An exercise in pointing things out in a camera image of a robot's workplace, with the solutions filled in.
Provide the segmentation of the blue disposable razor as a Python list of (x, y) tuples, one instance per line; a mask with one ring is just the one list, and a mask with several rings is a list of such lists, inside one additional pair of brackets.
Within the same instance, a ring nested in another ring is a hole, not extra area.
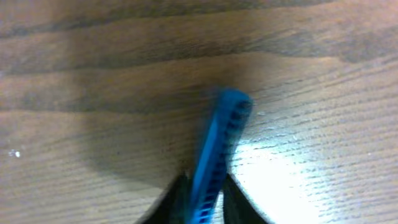
[(197, 159), (185, 223), (209, 223), (227, 175), (228, 154), (239, 141), (252, 110), (245, 93), (225, 89), (216, 99)]

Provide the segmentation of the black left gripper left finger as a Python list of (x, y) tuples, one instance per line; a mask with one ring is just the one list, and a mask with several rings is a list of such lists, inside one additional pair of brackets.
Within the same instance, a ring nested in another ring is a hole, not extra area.
[(182, 172), (158, 202), (144, 215), (141, 224), (184, 224), (190, 198), (190, 179)]

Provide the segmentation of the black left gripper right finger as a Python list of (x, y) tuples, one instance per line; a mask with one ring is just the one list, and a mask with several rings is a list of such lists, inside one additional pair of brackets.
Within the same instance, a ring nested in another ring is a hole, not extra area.
[(223, 218), (225, 224), (268, 224), (230, 174), (227, 174), (223, 186)]

